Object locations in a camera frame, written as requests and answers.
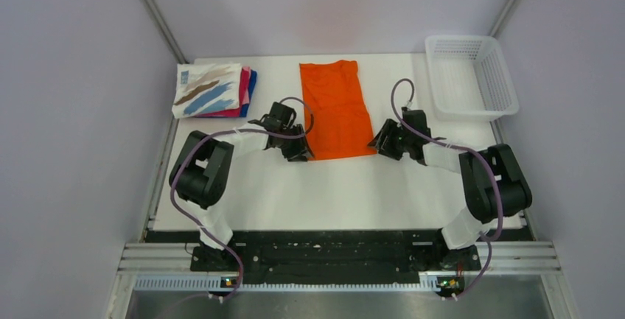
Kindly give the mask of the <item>orange t shirt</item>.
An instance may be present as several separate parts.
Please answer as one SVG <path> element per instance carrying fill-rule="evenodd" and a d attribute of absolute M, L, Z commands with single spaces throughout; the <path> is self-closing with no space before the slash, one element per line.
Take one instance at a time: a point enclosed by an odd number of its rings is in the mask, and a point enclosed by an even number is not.
<path fill-rule="evenodd" d="M 312 110 L 305 119 L 312 130 L 307 141 L 316 161 L 376 153 L 371 117 L 364 102 L 353 60 L 299 65 L 302 98 Z"/>

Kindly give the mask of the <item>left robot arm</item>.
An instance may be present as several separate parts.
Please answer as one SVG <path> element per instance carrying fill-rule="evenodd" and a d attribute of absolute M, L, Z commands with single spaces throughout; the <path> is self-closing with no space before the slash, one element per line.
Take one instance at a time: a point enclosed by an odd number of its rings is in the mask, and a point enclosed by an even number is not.
<path fill-rule="evenodd" d="M 228 245 L 233 231 L 214 210 L 226 190 L 232 161 L 269 149 L 280 150 L 289 162 L 313 159 L 307 134 L 315 117 L 309 106 L 304 109 L 309 118 L 305 125 L 296 123 L 297 113 L 282 99 L 260 119 L 212 134 L 195 130 L 187 136 L 170 172 L 170 201 L 198 227 L 200 243 L 209 248 L 208 259 L 217 269 L 229 269 L 237 257 Z"/>

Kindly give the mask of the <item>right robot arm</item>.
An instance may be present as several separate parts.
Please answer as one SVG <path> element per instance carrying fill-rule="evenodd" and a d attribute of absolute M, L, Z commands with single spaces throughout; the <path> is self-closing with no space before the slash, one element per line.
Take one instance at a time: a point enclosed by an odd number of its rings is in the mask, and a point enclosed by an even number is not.
<path fill-rule="evenodd" d="M 402 109 L 398 121 L 387 119 L 368 146 L 378 154 L 399 161 L 404 155 L 422 166 L 458 174 L 464 206 L 452 220 L 435 232 L 429 250 L 422 252 L 421 269 L 451 270 L 466 263 L 479 267 L 475 243 L 527 241 L 527 226 L 505 230 L 503 221 L 517 216 L 532 204 L 532 194 L 517 159 L 507 144 L 477 151 L 442 137 L 432 137 L 424 111 Z"/>

